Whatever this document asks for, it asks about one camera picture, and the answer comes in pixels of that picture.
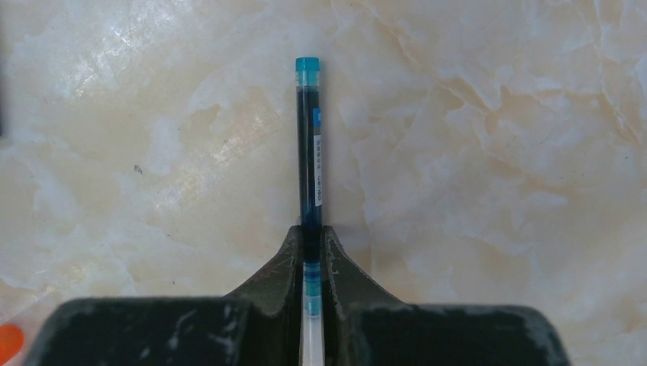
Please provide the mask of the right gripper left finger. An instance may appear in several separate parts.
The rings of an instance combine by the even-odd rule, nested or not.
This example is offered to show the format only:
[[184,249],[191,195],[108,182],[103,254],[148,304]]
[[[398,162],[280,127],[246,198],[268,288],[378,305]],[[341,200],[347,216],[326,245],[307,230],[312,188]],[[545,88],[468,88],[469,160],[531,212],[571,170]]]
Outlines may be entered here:
[[58,306],[26,365],[298,365],[304,238],[224,296],[87,297]]

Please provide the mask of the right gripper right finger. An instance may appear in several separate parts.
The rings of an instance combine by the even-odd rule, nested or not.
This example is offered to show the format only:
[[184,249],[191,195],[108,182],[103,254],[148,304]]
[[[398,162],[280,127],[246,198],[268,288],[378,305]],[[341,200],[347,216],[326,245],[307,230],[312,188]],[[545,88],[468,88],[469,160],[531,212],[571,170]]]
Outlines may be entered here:
[[399,300],[321,233],[326,365],[569,365],[556,328],[531,307]]

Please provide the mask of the clear teal gel pen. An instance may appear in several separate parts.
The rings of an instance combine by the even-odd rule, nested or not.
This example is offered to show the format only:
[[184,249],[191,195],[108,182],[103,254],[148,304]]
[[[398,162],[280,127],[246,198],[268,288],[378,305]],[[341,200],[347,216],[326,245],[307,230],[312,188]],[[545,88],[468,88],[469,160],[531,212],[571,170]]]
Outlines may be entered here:
[[320,234],[323,226],[320,60],[317,57],[297,58],[295,73],[299,205],[304,235],[303,364],[323,365],[320,274]]

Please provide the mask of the orange highlighter cap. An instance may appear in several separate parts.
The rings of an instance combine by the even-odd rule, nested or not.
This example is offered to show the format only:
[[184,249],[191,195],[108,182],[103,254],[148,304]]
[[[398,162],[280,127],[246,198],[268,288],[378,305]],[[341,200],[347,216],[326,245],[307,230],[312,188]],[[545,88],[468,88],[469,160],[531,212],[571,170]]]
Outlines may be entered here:
[[13,324],[0,327],[0,365],[5,365],[15,357],[24,345],[24,333]]

